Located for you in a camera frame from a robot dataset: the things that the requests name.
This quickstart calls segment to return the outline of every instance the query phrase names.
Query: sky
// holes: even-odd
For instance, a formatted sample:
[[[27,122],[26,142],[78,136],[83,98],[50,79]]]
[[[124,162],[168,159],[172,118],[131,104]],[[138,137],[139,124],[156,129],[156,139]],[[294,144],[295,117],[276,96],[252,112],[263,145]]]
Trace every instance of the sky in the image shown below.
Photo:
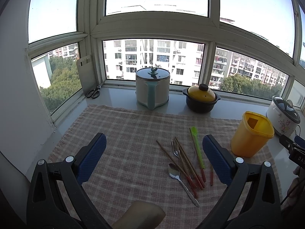
[[[220,2],[221,17],[234,20],[233,25],[267,38],[292,57],[294,18],[291,0],[221,0]],[[205,16],[208,12],[208,0],[106,0],[106,14],[138,10],[139,7],[122,8],[135,5],[141,5],[148,11],[181,9]],[[76,0],[31,0],[29,42],[74,31],[76,31]]]

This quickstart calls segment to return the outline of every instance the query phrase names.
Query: plaid tablecloth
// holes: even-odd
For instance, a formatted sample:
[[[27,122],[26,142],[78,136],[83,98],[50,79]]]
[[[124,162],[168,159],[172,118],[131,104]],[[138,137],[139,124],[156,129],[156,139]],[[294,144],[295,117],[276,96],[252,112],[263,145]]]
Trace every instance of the plaid tablecloth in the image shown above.
[[[209,185],[209,162],[202,151],[207,163],[207,182],[203,191],[198,189],[200,207],[197,208],[181,184],[169,177],[167,166],[170,160],[156,139],[171,153],[170,141],[176,136],[189,158],[193,159],[195,153],[189,127],[197,127],[199,142],[205,135],[212,134],[222,147],[230,151],[230,140],[238,125],[238,120],[90,105],[63,136],[49,161],[61,161],[68,155],[75,155],[96,133],[102,132],[107,137],[107,148],[89,181],[83,183],[83,188],[108,223],[118,220],[133,201],[141,200],[157,204],[165,211],[166,217],[158,228],[196,228],[214,207],[226,185],[220,183],[215,173],[214,185]],[[246,159],[255,164],[265,160],[272,164],[281,193],[277,169],[267,146],[251,159]],[[68,210],[77,217],[61,183],[60,189]],[[245,187],[232,216],[241,209],[248,188],[249,185]]]

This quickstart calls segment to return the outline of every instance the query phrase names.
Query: yellow lid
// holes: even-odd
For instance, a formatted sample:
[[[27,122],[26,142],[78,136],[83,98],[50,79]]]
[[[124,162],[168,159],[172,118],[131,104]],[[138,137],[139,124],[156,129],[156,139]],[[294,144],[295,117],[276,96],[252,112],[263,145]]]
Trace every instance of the yellow lid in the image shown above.
[[[215,93],[206,84],[199,84],[189,87],[188,94],[191,98],[200,102],[215,101]]]

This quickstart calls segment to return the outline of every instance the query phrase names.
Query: cable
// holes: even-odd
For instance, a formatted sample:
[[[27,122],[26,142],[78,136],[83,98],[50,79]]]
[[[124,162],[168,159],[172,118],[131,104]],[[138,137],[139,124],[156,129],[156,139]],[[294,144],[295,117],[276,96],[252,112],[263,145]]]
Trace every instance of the cable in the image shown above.
[[[286,195],[286,197],[282,200],[281,205],[286,201],[286,199],[291,195],[291,193],[298,187],[303,181],[305,181],[305,177],[297,184],[295,185],[292,190],[289,191],[289,193]]]

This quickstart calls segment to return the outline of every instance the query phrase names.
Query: spoon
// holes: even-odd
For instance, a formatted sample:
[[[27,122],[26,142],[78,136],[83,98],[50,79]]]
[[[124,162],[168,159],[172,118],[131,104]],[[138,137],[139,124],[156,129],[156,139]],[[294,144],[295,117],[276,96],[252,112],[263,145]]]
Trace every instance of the spoon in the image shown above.
[[[195,204],[196,207],[199,207],[199,202],[195,199],[195,197],[191,194],[188,188],[184,185],[184,183],[180,180],[180,171],[176,168],[176,166],[172,163],[168,165],[168,172],[171,178],[177,179],[183,186],[184,190],[187,192],[189,197],[191,198],[192,202]]]

